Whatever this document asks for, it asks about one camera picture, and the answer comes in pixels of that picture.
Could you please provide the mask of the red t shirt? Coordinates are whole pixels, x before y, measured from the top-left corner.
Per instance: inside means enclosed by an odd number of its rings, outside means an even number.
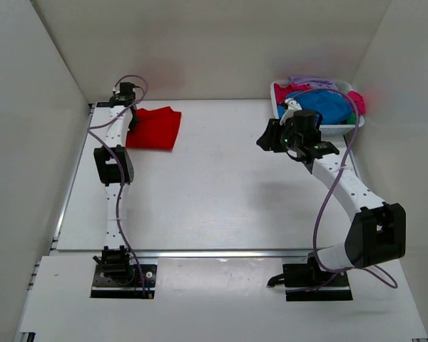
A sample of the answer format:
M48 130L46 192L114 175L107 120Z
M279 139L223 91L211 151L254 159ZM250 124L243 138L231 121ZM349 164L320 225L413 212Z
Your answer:
M126 137L128 149L172 151L182 119L182 113L171 107L154 110L137 109L138 124Z

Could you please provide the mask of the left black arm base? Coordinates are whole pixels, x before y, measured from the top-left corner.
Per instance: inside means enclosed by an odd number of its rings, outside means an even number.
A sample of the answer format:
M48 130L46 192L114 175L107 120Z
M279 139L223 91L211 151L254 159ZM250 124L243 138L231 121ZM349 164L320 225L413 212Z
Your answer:
M158 265L156 262L137 265L123 245L118 249L104 247L100 256L93 256L90 297L94 299L154 299Z

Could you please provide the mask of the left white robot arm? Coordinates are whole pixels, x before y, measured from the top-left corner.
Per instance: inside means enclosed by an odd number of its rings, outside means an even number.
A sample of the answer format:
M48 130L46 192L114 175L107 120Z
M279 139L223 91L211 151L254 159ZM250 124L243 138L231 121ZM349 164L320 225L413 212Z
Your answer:
M130 128L137 123L135 85L121 82L113 89L109 100L109 121L96 126L104 128L106 136L101 138L89 133L100 144L93 151L98 176L104 185L107 201L107 223L104 246L109 249L126 247L123 233L126 226L126 209L123 208L124 198L134 178L134 169L126 150L126 138Z

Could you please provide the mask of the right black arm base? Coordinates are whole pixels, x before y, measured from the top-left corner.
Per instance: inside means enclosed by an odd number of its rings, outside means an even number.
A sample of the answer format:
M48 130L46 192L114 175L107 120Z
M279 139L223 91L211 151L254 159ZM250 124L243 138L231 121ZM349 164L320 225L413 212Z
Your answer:
M267 281L268 288L283 285L287 302L352 301L346 273L323 271L314 257L303 263L286 263L282 273Z

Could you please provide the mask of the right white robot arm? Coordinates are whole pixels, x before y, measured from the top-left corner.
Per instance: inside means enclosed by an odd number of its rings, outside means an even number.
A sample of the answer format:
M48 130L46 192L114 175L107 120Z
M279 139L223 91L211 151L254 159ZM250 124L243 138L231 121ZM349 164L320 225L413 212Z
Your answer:
M334 197L350 219L342 243L313 249L316 261L305 268L306 279L324 284L331 273L366 269L395 259L406 251L406 212L398 203L389 204L372 192L345 164L331 142L322 139L321 119L313 110L297 110L290 117L268 121L256 144L264 151L287 152L321 181L327 197Z

